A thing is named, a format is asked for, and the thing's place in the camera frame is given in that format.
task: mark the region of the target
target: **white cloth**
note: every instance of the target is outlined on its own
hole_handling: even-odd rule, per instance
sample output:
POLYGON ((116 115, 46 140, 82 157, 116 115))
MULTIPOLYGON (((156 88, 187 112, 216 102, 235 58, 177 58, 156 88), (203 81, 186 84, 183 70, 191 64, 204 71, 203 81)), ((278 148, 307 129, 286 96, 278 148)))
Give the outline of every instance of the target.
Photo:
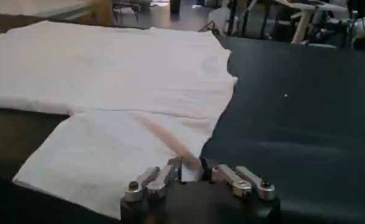
POLYGON ((211 33, 42 22, 0 35, 0 107, 73 114, 13 181, 119 219, 145 168, 194 164, 232 96, 228 56, 211 33))
MULTIPOLYGON (((141 111, 92 111, 62 122, 13 181, 120 219, 129 181, 177 155, 198 157, 211 119, 141 111)), ((182 170, 186 180, 195 170, 182 170)))
POLYGON ((228 56, 211 33, 41 22, 0 35, 0 107, 218 116, 228 56))

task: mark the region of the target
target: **metal clamp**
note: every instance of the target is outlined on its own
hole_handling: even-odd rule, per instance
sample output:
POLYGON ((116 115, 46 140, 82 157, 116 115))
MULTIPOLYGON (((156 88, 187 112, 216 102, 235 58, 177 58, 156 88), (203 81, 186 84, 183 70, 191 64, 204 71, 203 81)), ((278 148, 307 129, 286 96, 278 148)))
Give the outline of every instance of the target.
POLYGON ((160 171, 158 177, 147 186, 149 195, 152 198, 162 198, 166 195, 166 186, 171 180, 179 180, 181 172, 181 157, 170 159, 160 171))
POLYGON ((135 181, 131 181, 128 184, 128 188, 124 193, 124 199, 126 201, 139 201, 143 196, 143 187, 147 186, 148 183, 155 180, 159 173, 159 167, 150 167, 140 176, 136 178, 135 181))
POLYGON ((260 199, 270 201, 275 198, 275 187, 270 182, 262 180, 244 166, 235 167, 235 172, 252 184, 260 199))
POLYGON ((251 184, 237 176, 229 166, 225 164, 218 165, 218 174, 232 186, 234 195, 245 197, 251 193, 251 184))

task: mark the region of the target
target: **chair leg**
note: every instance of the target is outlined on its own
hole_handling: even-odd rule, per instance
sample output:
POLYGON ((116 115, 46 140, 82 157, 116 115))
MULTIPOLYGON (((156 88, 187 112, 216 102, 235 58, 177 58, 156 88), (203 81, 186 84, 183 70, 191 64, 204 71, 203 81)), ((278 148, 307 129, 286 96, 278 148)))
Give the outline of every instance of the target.
POLYGON ((269 2, 266 1, 265 2, 265 16, 264 16, 263 21, 262 21, 261 32, 260 32, 260 38, 261 39, 264 39, 264 32, 265 32, 265 28, 266 28, 266 23, 268 22, 270 9, 271 9, 271 5, 270 5, 269 2))

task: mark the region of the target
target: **black table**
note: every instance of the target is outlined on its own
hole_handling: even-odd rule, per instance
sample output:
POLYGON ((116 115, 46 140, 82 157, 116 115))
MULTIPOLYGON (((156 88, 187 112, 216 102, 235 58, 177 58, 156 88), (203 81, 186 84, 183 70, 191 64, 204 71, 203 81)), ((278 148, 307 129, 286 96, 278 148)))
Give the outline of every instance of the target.
MULTIPOLYGON (((229 72, 239 81, 202 156, 245 165, 270 179, 282 198, 285 223, 365 223, 365 55, 269 41, 219 41, 233 51, 229 72)), ((32 117, 34 127, 44 130, 35 138, 45 138, 64 119, 11 116, 32 117)), ((35 134, 17 132, 30 140, 35 134)), ((4 173, 19 169, 21 163, 16 164, 4 173)), ((116 223, 0 175, 0 223, 19 220, 116 223)))

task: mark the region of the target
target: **black surface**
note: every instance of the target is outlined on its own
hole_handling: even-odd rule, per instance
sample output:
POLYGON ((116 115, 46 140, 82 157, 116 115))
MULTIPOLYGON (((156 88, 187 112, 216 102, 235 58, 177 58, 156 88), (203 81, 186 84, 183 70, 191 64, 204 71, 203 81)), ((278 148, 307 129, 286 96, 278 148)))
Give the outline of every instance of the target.
POLYGON ((257 40, 202 155, 271 180, 285 223, 365 223, 365 55, 257 40))

